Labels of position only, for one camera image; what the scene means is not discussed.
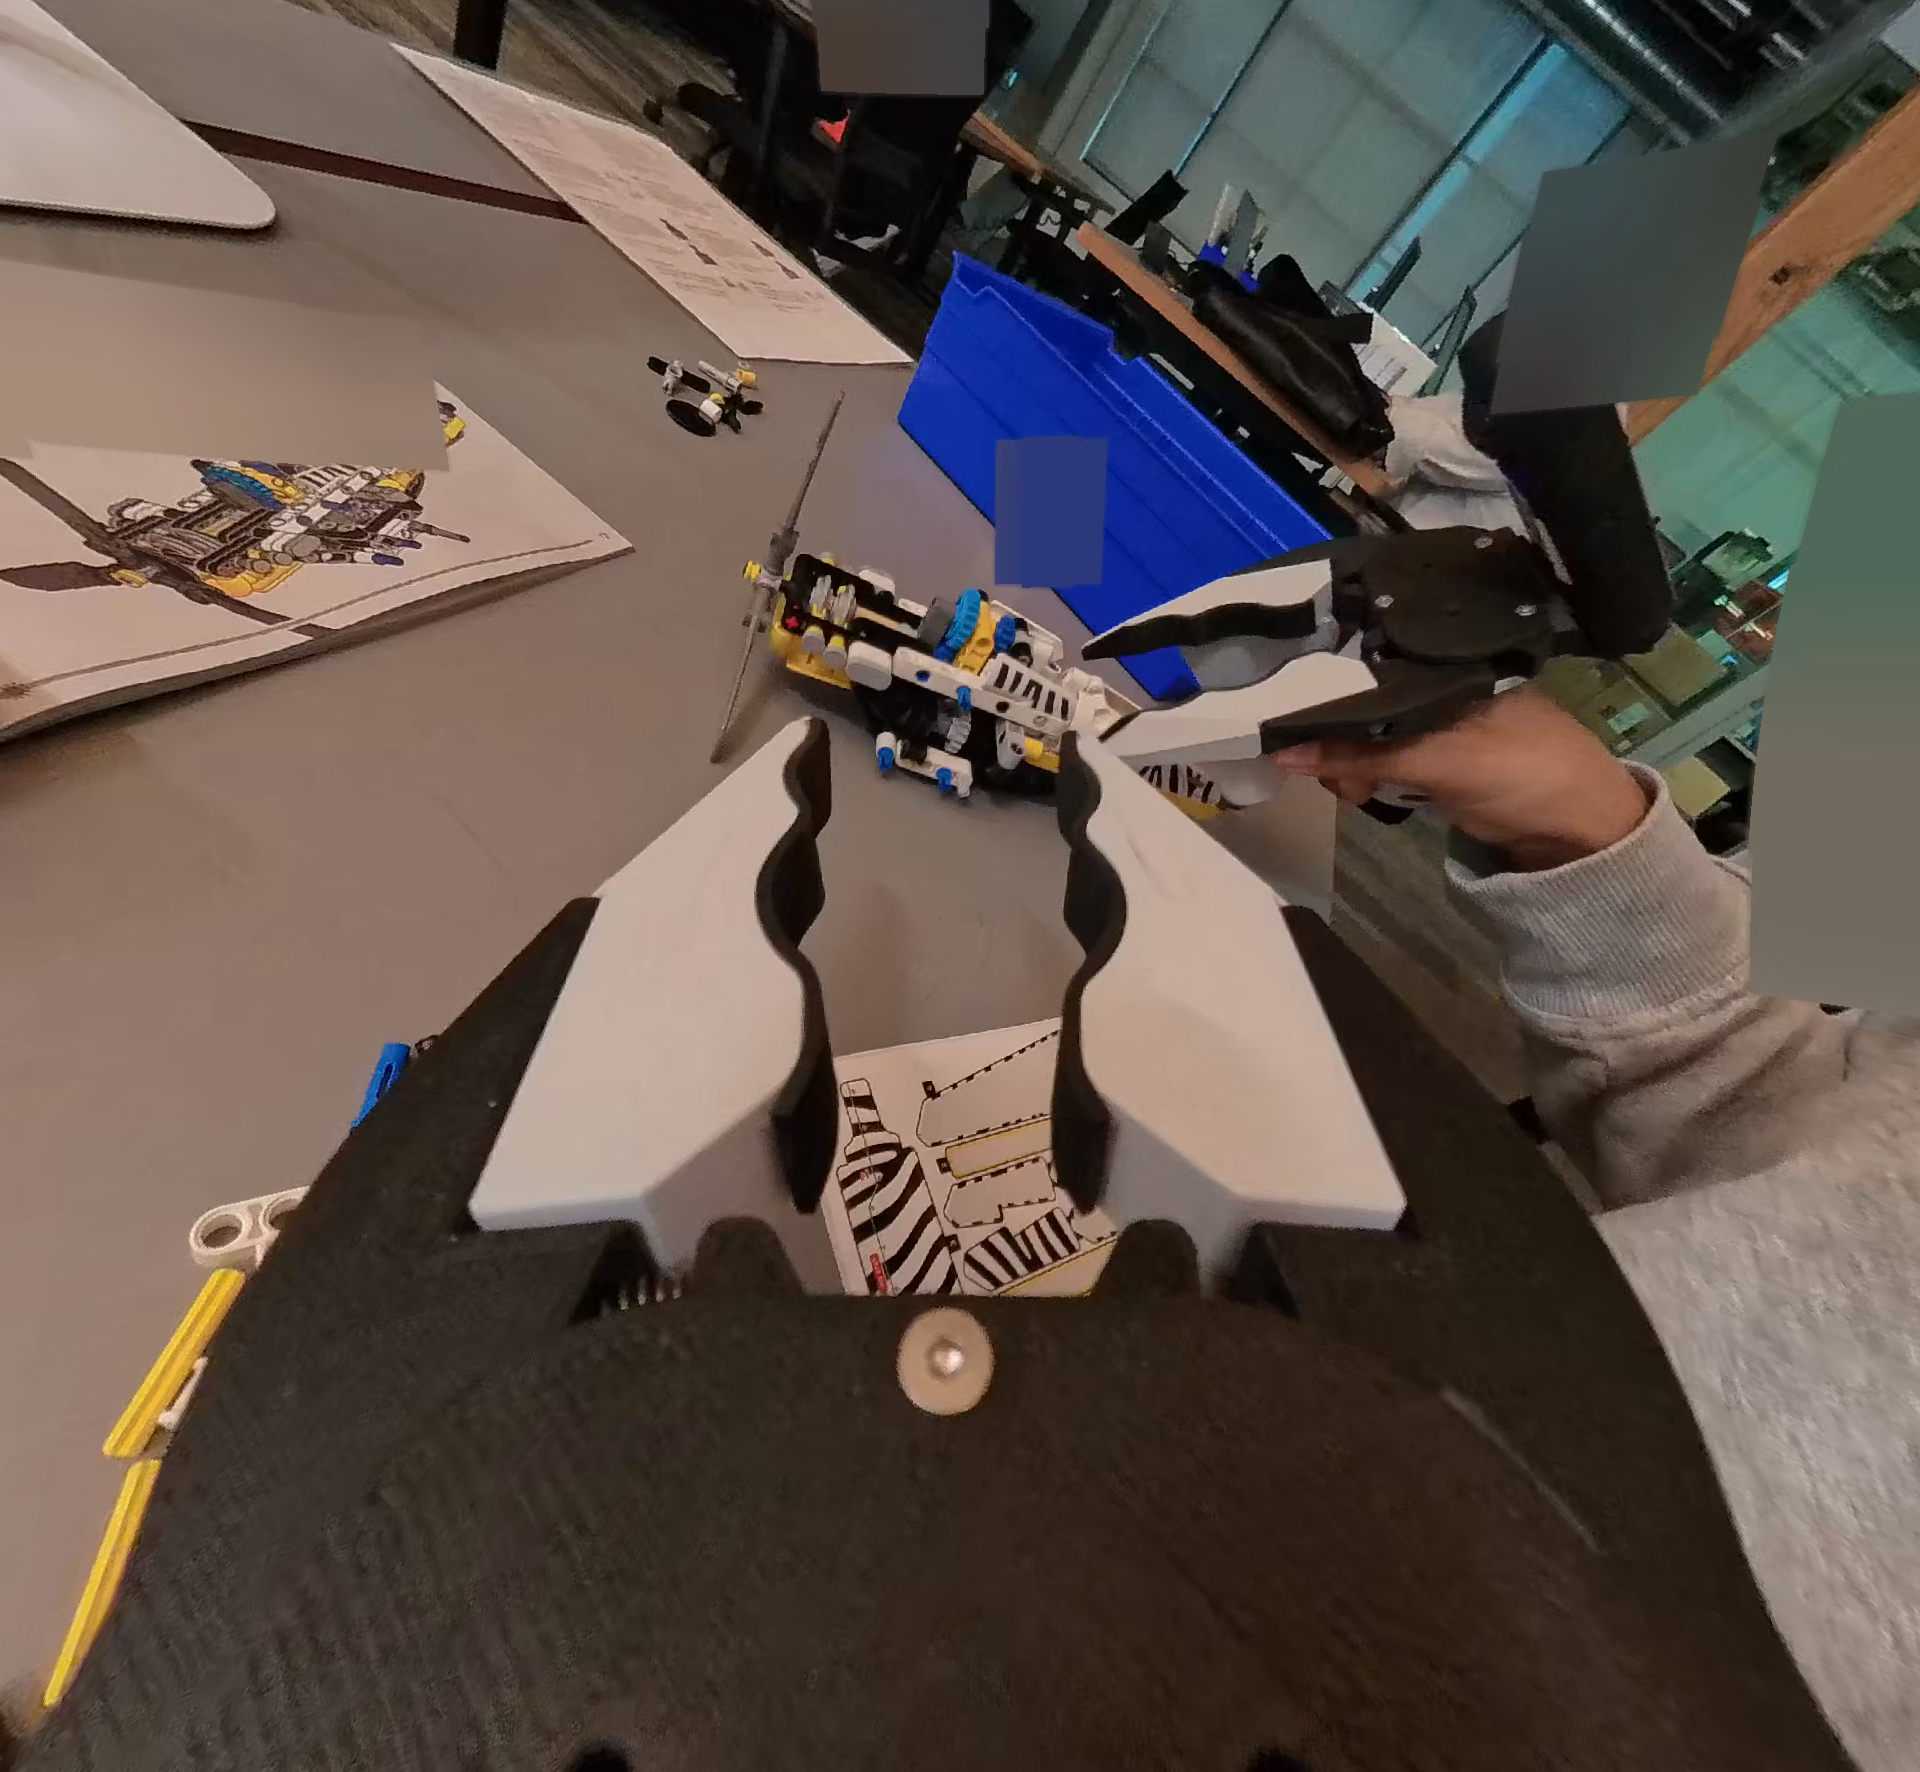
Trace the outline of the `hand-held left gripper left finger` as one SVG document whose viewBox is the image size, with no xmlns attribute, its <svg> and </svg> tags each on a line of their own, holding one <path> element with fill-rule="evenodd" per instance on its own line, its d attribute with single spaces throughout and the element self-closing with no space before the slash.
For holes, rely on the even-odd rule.
<svg viewBox="0 0 1920 1772">
<path fill-rule="evenodd" d="M 474 1189 L 481 1230 L 825 1233 L 837 1088 L 802 943 L 827 758 L 822 719 L 782 727 L 602 883 Z"/>
</svg>

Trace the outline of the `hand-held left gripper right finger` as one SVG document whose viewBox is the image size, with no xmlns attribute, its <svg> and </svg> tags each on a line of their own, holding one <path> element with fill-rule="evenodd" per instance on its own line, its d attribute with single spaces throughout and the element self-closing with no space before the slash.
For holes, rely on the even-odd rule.
<svg viewBox="0 0 1920 1772">
<path fill-rule="evenodd" d="M 1060 1185 L 1111 1226 L 1194 1242 L 1256 1226 L 1393 1233 L 1410 1203 L 1293 943 L 1291 908 L 1128 770 L 1068 736 Z"/>
</svg>

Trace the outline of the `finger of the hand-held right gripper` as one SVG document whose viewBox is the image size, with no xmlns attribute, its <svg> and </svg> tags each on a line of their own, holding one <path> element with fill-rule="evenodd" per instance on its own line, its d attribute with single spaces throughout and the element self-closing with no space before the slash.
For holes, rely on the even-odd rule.
<svg viewBox="0 0 1920 1772">
<path fill-rule="evenodd" d="M 1315 543 L 1221 577 L 1091 637 L 1084 662 L 1176 655 L 1190 676 L 1274 676 L 1336 653 L 1335 547 Z"/>
<path fill-rule="evenodd" d="M 1206 777 L 1226 804 L 1260 804 L 1285 790 L 1261 751 L 1261 727 L 1282 717 L 1378 691 L 1374 667 L 1354 653 L 1299 648 L 1279 640 L 1223 640 L 1188 648 L 1200 691 L 1117 727 L 1117 758 L 1180 791 Z"/>
</svg>

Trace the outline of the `zebra striped lego plane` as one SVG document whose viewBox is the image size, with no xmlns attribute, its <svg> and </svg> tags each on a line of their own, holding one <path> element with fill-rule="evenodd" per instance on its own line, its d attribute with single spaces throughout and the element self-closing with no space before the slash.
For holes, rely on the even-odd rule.
<svg viewBox="0 0 1920 1772">
<path fill-rule="evenodd" d="M 712 757 L 720 758 L 748 670 L 765 653 L 857 701 L 879 777 L 925 778 L 955 801 L 1050 800 L 1066 736 L 1111 732 L 1135 703 L 1068 666 L 1055 632 L 986 588 L 920 605 L 878 566 L 802 552 L 798 517 L 840 409 L 837 395 L 764 561 L 745 566 L 748 648 Z"/>
</svg>

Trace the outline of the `person's right forearm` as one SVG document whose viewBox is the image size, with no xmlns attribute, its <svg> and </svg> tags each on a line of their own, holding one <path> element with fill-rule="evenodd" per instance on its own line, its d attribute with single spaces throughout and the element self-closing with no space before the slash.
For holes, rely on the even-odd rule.
<svg viewBox="0 0 1920 1772">
<path fill-rule="evenodd" d="M 1501 948 L 1501 990 L 1548 1135 L 1605 1211 L 1652 1226 L 1916 1211 L 1916 1025 L 1752 989 L 1752 879 L 1652 784 L 1644 820 L 1522 872 L 1454 842 L 1454 895 Z"/>
</svg>

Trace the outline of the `pile of loose lego beams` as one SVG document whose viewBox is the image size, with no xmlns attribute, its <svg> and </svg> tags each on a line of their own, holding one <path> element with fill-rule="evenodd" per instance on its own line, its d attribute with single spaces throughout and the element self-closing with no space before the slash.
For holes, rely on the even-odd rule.
<svg viewBox="0 0 1920 1772">
<path fill-rule="evenodd" d="M 42 1685 L 38 1711 L 58 1706 L 105 1628 L 132 1568 L 132 1549 L 156 1496 L 159 1459 L 206 1378 L 211 1340 L 302 1197 L 308 1189 L 296 1185 L 237 1200 L 206 1208 L 188 1230 L 188 1257 L 201 1272 L 201 1283 L 101 1446 L 101 1455 L 121 1468 L 121 1478 L 85 1588 Z"/>
</svg>

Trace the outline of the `cluster of small lego pins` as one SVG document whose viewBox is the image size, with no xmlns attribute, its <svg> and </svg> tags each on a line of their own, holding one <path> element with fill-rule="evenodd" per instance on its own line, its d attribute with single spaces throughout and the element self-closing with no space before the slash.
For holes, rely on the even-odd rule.
<svg viewBox="0 0 1920 1772">
<path fill-rule="evenodd" d="M 748 416 L 764 413 L 759 375 L 749 365 L 717 367 L 663 354 L 649 354 L 647 365 L 658 377 L 670 420 L 691 438 L 738 435 Z"/>
</svg>

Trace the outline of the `lego instruction booklet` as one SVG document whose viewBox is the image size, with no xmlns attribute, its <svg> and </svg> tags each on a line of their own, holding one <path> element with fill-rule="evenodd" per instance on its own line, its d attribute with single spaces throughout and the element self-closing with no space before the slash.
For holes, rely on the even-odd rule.
<svg viewBox="0 0 1920 1772">
<path fill-rule="evenodd" d="M 633 543 L 450 387 L 447 465 L 2 461 L 2 740 L 342 648 Z"/>
</svg>

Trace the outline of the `person's right hand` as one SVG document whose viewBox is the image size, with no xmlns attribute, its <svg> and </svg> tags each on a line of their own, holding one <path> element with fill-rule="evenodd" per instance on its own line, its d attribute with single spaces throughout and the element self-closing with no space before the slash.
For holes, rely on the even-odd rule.
<svg viewBox="0 0 1920 1772">
<path fill-rule="evenodd" d="M 1415 791 L 1517 872 L 1597 856 L 1649 816 L 1646 782 L 1529 688 L 1404 742 L 1316 740 L 1274 754 L 1274 767 L 1316 778 L 1348 804 Z"/>
</svg>

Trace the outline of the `black jacket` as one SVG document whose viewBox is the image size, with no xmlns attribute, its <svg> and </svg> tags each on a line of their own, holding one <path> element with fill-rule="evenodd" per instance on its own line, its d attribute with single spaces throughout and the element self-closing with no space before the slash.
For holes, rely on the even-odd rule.
<svg viewBox="0 0 1920 1772">
<path fill-rule="evenodd" d="M 1253 279 L 1226 263 L 1194 262 L 1188 299 L 1200 327 L 1348 452 L 1366 461 L 1387 452 L 1389 395 L 1359 363 L 1374 344 L 1374 314 L 1335 314 L 1291 253 L 1274 253 Z"/>
</svg>

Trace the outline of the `blue storage bin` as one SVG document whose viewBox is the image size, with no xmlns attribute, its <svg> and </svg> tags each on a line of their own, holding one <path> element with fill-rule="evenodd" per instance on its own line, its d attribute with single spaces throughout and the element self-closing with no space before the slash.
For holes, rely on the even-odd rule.
<svg viewBox="0 0 1920 1772">
<path fill-rule="evenodd" d="M 968 253 L 953 259 L 900 428 L 986 516 L 1003 439 L 1109 442 L 1103 585 L 1060 589 L 1088 632 L 1330 537 L 1161 367 Z"/>
</svg>

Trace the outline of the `zebra sticker sheet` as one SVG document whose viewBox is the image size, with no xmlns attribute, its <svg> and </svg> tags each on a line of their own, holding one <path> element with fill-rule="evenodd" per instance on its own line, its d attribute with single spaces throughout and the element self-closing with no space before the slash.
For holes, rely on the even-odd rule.
<svg viewBox="0 0 1920 1772">
<path fill-rule="evenodd" d="M 1084 1296 L 1117 1230 L 1054 1163 L 1060 1021 L 840 1056 L 822 1220 L 847 1294 Z"/>
</svg>

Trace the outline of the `wooden office desk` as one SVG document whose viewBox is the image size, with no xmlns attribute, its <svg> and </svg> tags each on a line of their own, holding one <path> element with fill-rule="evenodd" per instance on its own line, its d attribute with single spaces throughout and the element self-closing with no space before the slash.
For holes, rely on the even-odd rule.
<svg viewBox="0 0 1920 1772">
<path fill-rule="evenodd" d="M 1125 296 L 1168 329 L 1169 338 L 1188 344 L 1206 367 L 1223 383 L 1233 383 L 1238 399 L 1260 403 L 1261 413 L 1279 420 L 1299 447 L 1324 461 L 1330 473 L 1342 476 L 1356 490 L 1356 500 L 1378 501 L 1389 496 L 1389 480 L 1375 458 L 1342 442 L 1307 403 L 1268 383 L 1261 367 L 1253 367 L 1246 354 L 1204 324 L 1175 283 L 1152 274 L 1133 247 L 1117 245 L 1099 224 L 1079 224 L 1074 240 L 1085 262 L 1111 277 Z"/>
</svg>

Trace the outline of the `person's clothed body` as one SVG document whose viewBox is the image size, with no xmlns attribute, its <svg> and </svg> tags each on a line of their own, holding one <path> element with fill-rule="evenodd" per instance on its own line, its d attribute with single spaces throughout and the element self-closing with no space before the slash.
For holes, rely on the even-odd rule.
<svg viewBox="0 0 1920 1772">
<path fill-rule="evenodd" d="M 1916 1029 L 1717 993 L 1593 1032 L 1600 1233 L 1863 1768 L 1916 1768 Z"/>
</svg>

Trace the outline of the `white printed paper sheet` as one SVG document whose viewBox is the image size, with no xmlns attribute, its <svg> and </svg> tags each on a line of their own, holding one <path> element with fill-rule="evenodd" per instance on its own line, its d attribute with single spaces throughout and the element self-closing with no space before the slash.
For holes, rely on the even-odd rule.
<svg viewBox="0 0 1920 1772">
<path fill-rule="evenodd" d="M 397 45 L 397 57 L 735 359 L 855 367 L 910 363 L 672 144 L 443 57 L 408 45 Z"/>
</svg>

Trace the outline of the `white tablet stand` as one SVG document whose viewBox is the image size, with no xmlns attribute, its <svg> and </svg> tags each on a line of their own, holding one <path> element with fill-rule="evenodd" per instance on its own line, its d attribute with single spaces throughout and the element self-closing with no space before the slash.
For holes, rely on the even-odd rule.
<svg viewBox="0 0 1920 1772">
<path fill-rule="evenodd" d="M 2 0 L 2 206 L 263 232 L 274 200 L 34 0 Z"/>
</svg>

